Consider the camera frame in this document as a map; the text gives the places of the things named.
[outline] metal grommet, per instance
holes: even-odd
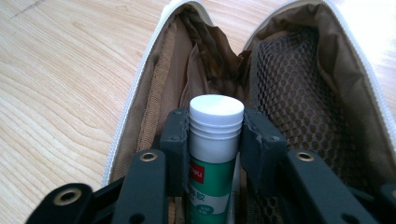
[[[140,156],[141,161],[155,161],[157,159],[157,154],[154,152],[146,152]]]
[[[297,152],[296,156],[300,161],[313,161],[315,159],[311,154],[306,152]]]
[[[78,200],[81,194],[78,188],[64,189],[55,196],[53,203],[60,206],[68,205]]]

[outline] green label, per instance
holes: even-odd
[[[224,223],[235,160],[207,163],[191,157],[189,223]]]

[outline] screw hole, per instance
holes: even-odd
[[[343,214],[341,215],[341,218],[348,224],[359,224],[359,220],[357,218],[355,218],[352,215],[349,214]]]
[[[301,161],[313,161],[314,157],[306,152],[297,153],[297,158]]]
[[[153,152],[147,152],[140,156],[141,161],[155,161],[157,159],[157,154]]]
[[[77,188],[62,190],[55,196],[53,203],[59,206],[68,205],[78,200],[81,193],[81,190]]]
[[[137,213],[131,216],[129,222],[131,224],[140,224],[145,221],[145,216],[143,214]]]

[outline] white bottle cap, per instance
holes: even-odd
[[[238,152],[244,105],[223,95],[201,95],[190,101],[189,152],[209,163],[231,161]]]
[[[190,101],[191,119],[211,126],[233,126],[244,118],[244,105],[228,96],[201,95]]]

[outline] red label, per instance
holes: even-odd
[[[190,161],[190,177],[195,181],[204,184],[205,167]]]

